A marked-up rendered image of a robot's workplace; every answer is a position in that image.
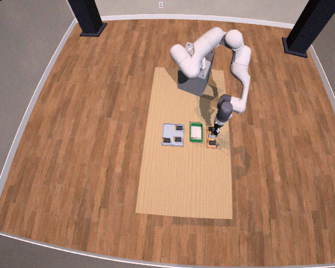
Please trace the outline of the green open-top box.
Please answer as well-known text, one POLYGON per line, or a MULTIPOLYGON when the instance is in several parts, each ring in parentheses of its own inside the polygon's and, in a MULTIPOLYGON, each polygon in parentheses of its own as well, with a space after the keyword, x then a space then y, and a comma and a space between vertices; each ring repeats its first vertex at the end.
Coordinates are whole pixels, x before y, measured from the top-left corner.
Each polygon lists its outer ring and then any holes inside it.
POLYGON ((190 142, 202 143, 203 141, 203 124, 191 123, 190 142))

